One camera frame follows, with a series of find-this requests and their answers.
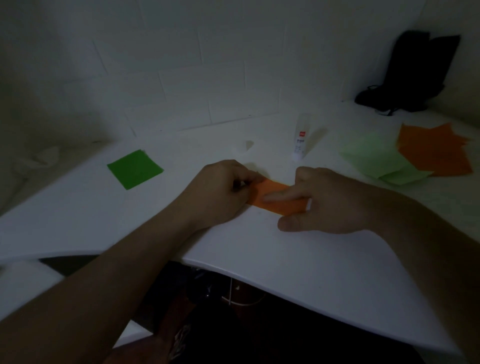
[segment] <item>forearm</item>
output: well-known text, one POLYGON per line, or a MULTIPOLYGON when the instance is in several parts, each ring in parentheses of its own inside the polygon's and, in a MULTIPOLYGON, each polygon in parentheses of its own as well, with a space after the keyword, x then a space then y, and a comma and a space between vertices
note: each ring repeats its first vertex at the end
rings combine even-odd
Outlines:
POLYGON ((398 197, 373 230, 413 277, 465 355, 480 363, 480 245, 418 202, 398 197))
POLYGON ((194 232, 169 206, 0 323, 2 363, 101 362, 161 268, 194 232))

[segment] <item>left hand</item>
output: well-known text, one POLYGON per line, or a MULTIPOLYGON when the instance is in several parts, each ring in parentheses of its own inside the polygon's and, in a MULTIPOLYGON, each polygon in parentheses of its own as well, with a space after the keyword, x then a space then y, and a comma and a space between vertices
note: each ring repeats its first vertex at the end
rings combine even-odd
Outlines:
POLYGON ((172 205, 196 230, 209 228, 231 220, 248 201, 250 183, 264 179, 236 160, 223 160, 203 167, 172 205))

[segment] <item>folded orange paper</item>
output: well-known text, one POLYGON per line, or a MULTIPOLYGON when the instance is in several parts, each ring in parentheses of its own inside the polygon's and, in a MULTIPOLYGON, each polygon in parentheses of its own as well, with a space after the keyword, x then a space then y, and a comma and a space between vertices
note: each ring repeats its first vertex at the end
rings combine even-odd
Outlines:
POLYGON ((263 182, 253 184, 251 186, 250 199, 247 204, 264 208, 265 210, 275 212, 283 216, 305 212, 307 209, 308 198, 293 201, 280 202, 263 202, 263 196, 270 192, 277 192, 287 189, 289 186, 274 182, 272 180, 264 180, 263 182))
POLYGON ((398 151, 418 170, 432 176, 459 176, 472 173, 463 150, 469 139, 455 135, 450 123, 427 129, 404 125, 398 135, 398 151))

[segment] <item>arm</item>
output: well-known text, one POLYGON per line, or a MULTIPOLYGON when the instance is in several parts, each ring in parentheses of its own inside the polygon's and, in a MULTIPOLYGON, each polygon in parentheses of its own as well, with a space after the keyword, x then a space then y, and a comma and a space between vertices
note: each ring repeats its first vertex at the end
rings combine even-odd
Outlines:
POLYGON ((310 211, 282 217, 280 230, 377 233, 467 358, 480 363, 480 245, 476 241, 417 201, 325 168, 298 168, 295 185, 265 200, 300 197, 312 199, 310 211))
POLYGON ((263 179, 236 161, 204 167, 163 211, 0 323, 2 363, 99 363, 192 233, 233 218, 263 179))

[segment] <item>green paper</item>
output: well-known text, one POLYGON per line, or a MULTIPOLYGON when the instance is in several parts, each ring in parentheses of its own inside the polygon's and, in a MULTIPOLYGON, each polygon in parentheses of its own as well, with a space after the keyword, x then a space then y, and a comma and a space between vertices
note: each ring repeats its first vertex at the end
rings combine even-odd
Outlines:
POLYGON ((380 179, 388 183, 402 185, 405 183, 422 180, 430 176, 432 173, 433 172, 418 170, 412 164, 410 164, 401 170, 386 174, 380 177, 380 179))
POLYGON ((394 145, 386 144, 376 133, 344 147, 340 155, 358 171, 374 178, 411 165, 394 145))
POLYGON ((143 150, 130 153, 107 164, 107 167, 126 190, 163 172, 163 169, 153 162, 143 150))

